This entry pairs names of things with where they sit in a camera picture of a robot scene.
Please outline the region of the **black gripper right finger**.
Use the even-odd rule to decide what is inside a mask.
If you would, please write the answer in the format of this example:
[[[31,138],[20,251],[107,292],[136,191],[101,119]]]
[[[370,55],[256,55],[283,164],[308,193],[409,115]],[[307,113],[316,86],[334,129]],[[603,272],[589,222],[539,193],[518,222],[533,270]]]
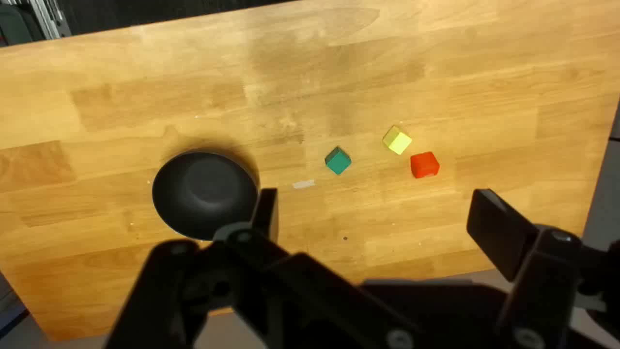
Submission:
[[[467,233],[496,266],[514,282],[539,230],[491,189],[477,189],[467,216]]]

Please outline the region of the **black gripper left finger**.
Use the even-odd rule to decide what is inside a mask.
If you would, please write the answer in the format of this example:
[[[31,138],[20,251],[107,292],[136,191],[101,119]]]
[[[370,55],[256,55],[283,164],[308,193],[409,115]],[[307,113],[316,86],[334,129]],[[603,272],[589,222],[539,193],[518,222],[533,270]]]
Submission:
[[[279,232],[279,202],[276,189],[264,189],[258,197],[252,228],[266,235],[270,241],[277,239]]]

